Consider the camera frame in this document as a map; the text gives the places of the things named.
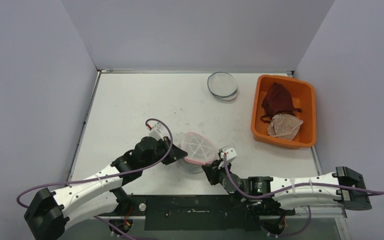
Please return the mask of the pink-trimmed mesh laundry bag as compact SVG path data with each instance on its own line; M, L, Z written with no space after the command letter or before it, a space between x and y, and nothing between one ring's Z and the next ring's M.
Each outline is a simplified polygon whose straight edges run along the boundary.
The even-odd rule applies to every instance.
M180 166L188 174L203 172L202 166L211 164L217 155L214 145L195 132L187 132L182 136L180 149L187 152L187 156L180 161Z

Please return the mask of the blue-trimmed mesh laundry bag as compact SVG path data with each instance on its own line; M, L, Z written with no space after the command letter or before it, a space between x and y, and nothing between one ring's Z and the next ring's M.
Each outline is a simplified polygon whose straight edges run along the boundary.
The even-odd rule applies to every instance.
M207 88L215 98L223 101L233 100L238 93L236 79L222 71L214 72L207 78Z

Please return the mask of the beige lace bra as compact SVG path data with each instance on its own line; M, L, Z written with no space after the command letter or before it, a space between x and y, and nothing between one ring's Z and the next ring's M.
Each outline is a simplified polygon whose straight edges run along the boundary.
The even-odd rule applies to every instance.
M267 132L271 137L292 141L303 123L294 115L279 113L272 117Z

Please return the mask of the red bra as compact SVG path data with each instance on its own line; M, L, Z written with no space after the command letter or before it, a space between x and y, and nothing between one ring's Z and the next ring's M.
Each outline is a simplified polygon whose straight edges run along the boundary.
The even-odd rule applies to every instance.
M293 104L293 99L290 91L280 83L273 83L265 95L262 104L265 115L260 117L264 123L269 123L265 118L273 118L277 114L289 114L295 116L294 112L301 113L302 109L297 108Z

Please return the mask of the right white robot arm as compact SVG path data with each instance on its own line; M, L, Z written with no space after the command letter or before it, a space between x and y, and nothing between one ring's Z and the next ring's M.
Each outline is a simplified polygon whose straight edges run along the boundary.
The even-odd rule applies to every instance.
M345 166L324 175L300 178L240 178L231 172L231 166L223 166L219 159L201 168L212 186L224 188L233 206L246 205L270 215L307 206L343 206L352 211L372 209L363 175Z

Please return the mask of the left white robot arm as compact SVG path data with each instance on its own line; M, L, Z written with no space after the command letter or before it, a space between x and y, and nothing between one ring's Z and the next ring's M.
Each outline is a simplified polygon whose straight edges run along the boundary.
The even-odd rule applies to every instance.
M115 213L130 213L133 203L123 186L140 178L143 169L153 164L172 164L187 157L187 152L165 136L146 136L134 149L80 183L66 183L63 188L39 190L28 206L24 219L36 240L57 240L79 222Z

